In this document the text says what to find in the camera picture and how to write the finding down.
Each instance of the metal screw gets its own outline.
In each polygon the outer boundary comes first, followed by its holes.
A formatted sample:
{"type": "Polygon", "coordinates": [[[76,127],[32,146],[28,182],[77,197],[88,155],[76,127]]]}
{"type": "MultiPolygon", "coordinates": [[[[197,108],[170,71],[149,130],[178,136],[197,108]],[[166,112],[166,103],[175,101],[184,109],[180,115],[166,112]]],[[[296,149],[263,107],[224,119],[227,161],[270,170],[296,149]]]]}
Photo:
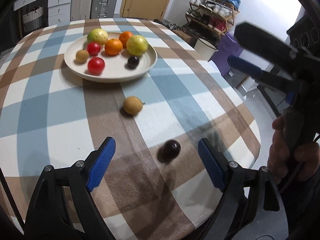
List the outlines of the metal screw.
{"type": "Polygon", "coordinates": [[[262,170],[263,172],[268,172],[268,171],[269,171],[269,168],[266,167],[266,166],[262,166],[262,167],[261,167],[261,170],[262,170]]]}
{"type": "Polygon", "coordinates": [[[295,52],[292,50],[292,51],[290,51],[289,56],[290,56],[291,59],[295,59],[296,56],[297,56],[297,53],[295,53],[295,52]]]}
{"type": "Polygon", "coordinates": [[[84,165],[84,161],[77,161],[76,166],[77,167],[82,167],[84,165]]]}
{"type": "Polygon", "coordinates": [[[236,162],[229,162],[229,165],[230,165],[230,167],[232,167],[232,168],[238,167],[238,163],[236,163],[236,162]]]}
{"type": "Polygon", "coordinates": [[[51,165],[47,165],[44,167],[44,171],[51,171],[52,166],[51,165]]]}

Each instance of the white plate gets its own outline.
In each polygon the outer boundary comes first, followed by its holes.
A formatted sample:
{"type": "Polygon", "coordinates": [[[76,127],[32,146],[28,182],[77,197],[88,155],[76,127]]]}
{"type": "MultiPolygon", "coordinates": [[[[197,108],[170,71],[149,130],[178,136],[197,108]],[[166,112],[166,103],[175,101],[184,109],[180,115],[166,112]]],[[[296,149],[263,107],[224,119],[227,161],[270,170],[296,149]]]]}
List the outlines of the white plate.
{"type": "MultiPolygon", "coordinates": [[[[121,33],[108,32],[109,39],[118,39],[121,33]]],[[[156,50],[149,45],[148,50],[140,57],[139,65],[136,69],[129,69],[126,64],[128,58],[131,56],[126,49],[123,49],[117,56],[108,56],[104,47],[101,49],[97,57],[104,59],[106,66],[101,75],[95,76],[87,71],[87,65],[91,58],[89,57],[87,62],[79,64],[76,61],[76,53],[80,49],[86,49],[87,46],[87,35],[77,39],[70,45],[64,54],[64,61],[70,70],[87,80],[101,82],[101,83],[118,83],[140,78],[147,73],[157,62],[158,55],[156,50]]]]}

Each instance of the checkered tablecloth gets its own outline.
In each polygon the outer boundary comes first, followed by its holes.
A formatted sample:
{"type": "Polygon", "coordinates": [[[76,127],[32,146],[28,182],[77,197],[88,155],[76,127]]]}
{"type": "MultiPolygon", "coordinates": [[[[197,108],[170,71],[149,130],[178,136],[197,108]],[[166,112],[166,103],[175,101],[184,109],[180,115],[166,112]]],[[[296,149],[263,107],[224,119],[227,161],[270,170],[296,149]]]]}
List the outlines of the checkered tablecloth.
{"type": "MultiPolygon", "coordinates": [[[[146,20],[75,21],[26,36],[2,59],[0,109],[0,166],[23,219],[45,165],[68,167],[115,138],[116,153],[92,197],[118,240],[180,239],[212,214],[221,193],[197,154],[199,139],[246,168],[260,150],[257,123],[236,92],[182,39],[146,20]],[[75,76],[65,51],[100,27],[146,37],[156,65],[126,83],[75,76]],[[119,111],[131,95],[145,103],[134,118],[119,111]],[[172,138],[181,153],[161,164],[157,151],[172,138]]],[[[80,228],[67,188],[66,196],[80,228]]],[[[4,192],[0,204],[17,224],[4,192]]]]}

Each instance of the shoe rack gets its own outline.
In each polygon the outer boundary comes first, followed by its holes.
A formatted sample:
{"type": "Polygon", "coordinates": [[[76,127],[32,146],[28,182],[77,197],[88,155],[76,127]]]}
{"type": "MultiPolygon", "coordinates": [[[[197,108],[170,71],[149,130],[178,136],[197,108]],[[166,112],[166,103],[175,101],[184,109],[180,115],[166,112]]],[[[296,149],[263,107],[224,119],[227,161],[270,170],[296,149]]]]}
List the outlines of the shoe rack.
{"type": "Polygon", "coordinates": [[[218,3],[220,5],[224,5],[226,7],[231,8],[231,11],[232,11],[231,15],[226,17],[226,18],[224,18],[224,17],[222,17],[222,16],[220,16],[220,15],[218,15],[218,14],[216,14],[216,13],[214,13],[214,12],[212,12],[212,11],[206,9],[206,8],[203,8],[201,6],[197,6],[197,5],[194,5],[194,4],[191,4],[191,3],[189,5],[190,5],[190,8],[192,10],[194,10],[195,8],[196,8],[196,11],[201,9],[201,10],[205,11],[207,15],[210,15],[211,17],[214,17],[214,18],[216,18],[218,20],[224,21],[226,23],[226,27],[227,28],[223,32],[218,33],[214,29],[208,27],[207,25],[201,23],[200,21],[196,20],[195,18],[193,18],[193,17],[191,17],[189,15],[185,15],[185,17],[186,17],[188,23],[189,23],[189,20],[194,21],[194,22],[200,24],[202,27],[204,27],[204,28],[216,33],[219,36],[219,39],[221,39],[221,35],[225,35],[225,33],[235,24],[235,15],[237,15],[240,12],[239,12],[239,10],[236,10],[234,8],[232,3],[226,2],[224,0],[209,0],[209,1],[213,1],[213,2],[218,3]]]}

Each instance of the red tomato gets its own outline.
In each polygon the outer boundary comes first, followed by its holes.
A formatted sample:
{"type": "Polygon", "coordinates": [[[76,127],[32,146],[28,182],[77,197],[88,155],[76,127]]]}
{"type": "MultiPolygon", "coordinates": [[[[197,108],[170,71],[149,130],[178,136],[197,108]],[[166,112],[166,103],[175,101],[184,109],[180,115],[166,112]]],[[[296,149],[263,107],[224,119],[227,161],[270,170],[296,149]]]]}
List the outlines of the red tomato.
{"type": "Polygon", "coordinates": [[[97,42],[90,42],[87,46],[87,51],[90,56],[97,56],[101,50],[100,44],[97,42]]]}
{"type": "Polygon", "coordinates": [[[88,63],[88,71],[94,75],[100,75],[104,69],[104,60],[100,57],[92,58],[88,63]]]}

